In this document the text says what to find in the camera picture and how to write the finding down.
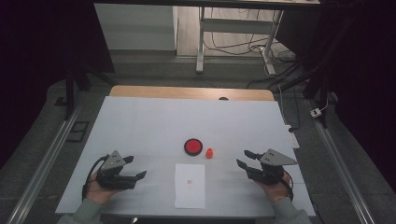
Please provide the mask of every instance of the person's arm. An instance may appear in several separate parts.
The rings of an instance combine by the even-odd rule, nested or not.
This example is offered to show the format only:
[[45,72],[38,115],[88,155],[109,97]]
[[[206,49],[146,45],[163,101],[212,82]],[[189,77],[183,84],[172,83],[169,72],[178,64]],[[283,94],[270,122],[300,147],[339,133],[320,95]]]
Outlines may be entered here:
[[[287,174],[283,175],[286,183],[290,182],[290,177]],[[309,224],[308,214],[305,210],[297,210],[290,198],[286,187],[278,183],[276,185],[267,186],[263,183],[257,182],[260,187],[265,191],[265,194],[271,200],[272,207],[274,208],[276,223],[278,224]]]
[[59,219],[58,224],[97,224],[102,223],[100,216],[104,205],[111,196],[122,190],[103,189],[95,181],[96,173],[91,176],[88,184],[87,194],[81,206],[74,215],[64,215]]

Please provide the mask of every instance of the white paper sheet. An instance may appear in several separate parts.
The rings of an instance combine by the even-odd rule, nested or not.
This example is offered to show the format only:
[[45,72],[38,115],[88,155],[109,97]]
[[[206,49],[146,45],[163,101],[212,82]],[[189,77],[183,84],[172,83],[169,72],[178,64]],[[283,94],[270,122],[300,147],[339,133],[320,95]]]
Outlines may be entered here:
[[176,208],[205,208],[205,166],[176,164]]
[[[196,157],[184,151],[190,138],[203,143],[204,151]],[[209,147],[214,150],[210,160],[205,157]],[[148,173],[134,189],[114,195],[104,209],[106,214],[273,217],[274,210],[262,189],[248,179],[235,160],[260,169],[260,163],[247,158],[244,150],[263,153],[268,148],[296,160],[277,102],[107,96],[56,213],[76,212],[81,204],[76,192],[81,191],[92,165],[116,149],[123,157],[134,156],[134,162],[125,165],[121,175]],[[175,207],[176,164],[205,165],[205,209]],[[285,169],[293,177],[294,205],[315,216],[299,166]]]

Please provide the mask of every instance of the table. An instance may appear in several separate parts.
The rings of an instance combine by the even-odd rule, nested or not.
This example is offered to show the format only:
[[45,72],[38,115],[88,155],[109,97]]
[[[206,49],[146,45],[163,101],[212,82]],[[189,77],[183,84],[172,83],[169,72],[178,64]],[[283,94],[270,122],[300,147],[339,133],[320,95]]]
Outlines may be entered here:
[[[226,97],[230,101],[219,101]],[[215,156],[190,157],[182,146],[191,137]],[[85,177],[99,157],[116,149],[134,156],[122,175],[147,170],[132,190],[112,198],[105,213],[133,217],[272,217],[270,201],[248,179],[236,159],[260,164],[243,150],[276,148],[295,159],[277,102],[269,91],[174,87],[122,87],[105,99],[57,213],[74,213]],[[205,209],[176,209],[175,165],[205,165]],[[294,203],[315,212],[298,165],[285,166],[294,179]]]

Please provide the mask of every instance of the dark background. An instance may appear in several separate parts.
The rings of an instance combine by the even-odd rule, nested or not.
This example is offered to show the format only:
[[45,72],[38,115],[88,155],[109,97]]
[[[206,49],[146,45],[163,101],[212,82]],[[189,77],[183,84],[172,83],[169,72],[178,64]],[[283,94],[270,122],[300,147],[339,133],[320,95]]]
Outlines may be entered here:
[[[334,1],[323,2],[336,6]],[[361,5],[351,11],[341,8],[321,13],[287,11],[276,38],[292,49],[304,68],[309,70],[318,64],[330,45],[341,22],[339,16],[356,15],[331,60],[331,66],[324,72],[330,74],[330,91],[338,97],[335,111],[340,120],[396,191],[393,173],[396,157],[393,145],[396,5],[390,0],[360,2]]]
[[32,126],[49,86],[84,62],[114,72],[92,1],[0,1],[0,167]]

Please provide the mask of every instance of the human hand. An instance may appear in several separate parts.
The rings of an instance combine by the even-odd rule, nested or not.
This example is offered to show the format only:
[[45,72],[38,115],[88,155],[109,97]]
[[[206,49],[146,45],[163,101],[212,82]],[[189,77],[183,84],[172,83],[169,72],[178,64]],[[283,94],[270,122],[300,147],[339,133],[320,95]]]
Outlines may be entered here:
[[[289,184],[290,176],[288,174],[283,173],[283,179]],[[264,185],[263,183],[257,181],[256,183],[262,187],[262,189],[265,191],[265,194],[273,203],[279,202],[280,200],[289,196],[288,189],[280,182],[270,186]]]
[[97,172],[91,175],[90,182],[87,187],[87,194],[85,197],[99,204],[106,204],[111,196],[124,191],[124,189],[104,189],[98,182],[96,182]]

